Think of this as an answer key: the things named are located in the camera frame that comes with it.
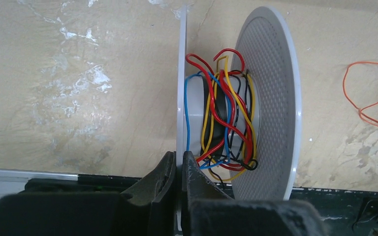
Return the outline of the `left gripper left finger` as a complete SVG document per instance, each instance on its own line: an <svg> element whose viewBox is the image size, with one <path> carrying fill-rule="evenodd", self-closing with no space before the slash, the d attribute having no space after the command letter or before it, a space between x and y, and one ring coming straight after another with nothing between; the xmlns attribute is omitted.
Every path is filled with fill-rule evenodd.
<svg viewBox="0 0 378 236"><path fill-rule="evenodd" d="M143 178L0 171L0 236L171 236L176 160Z"/></svg>

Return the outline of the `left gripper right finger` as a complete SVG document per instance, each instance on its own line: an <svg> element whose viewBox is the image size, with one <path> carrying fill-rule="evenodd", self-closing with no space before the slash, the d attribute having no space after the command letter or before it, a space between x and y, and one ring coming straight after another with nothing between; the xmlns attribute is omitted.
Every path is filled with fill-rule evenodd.
<svg viewBox="0 0 378 236"><path fill-rule="evenodd" d="M326 236L317 210L305 201L235 200L183 155L182 230L185 236Z"/></svg>

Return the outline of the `grey plastic cable spool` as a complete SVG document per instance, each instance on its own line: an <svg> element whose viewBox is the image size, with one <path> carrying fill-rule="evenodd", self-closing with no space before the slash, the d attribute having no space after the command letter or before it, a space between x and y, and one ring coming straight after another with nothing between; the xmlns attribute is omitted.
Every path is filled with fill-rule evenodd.
<svg viewBox="0 0 378 236"><path fill-rule="evenodd" d="M183 82L186 73L186 14L181 15L177 102L177 167L184 155ZM236 178L235 200L288 201L301 139L301 91L296 52L282 15L272 7L255 9L244 22L236 48L247 57L258 89L259 167ZM177 233L183 235L182 211Z"/></svg>

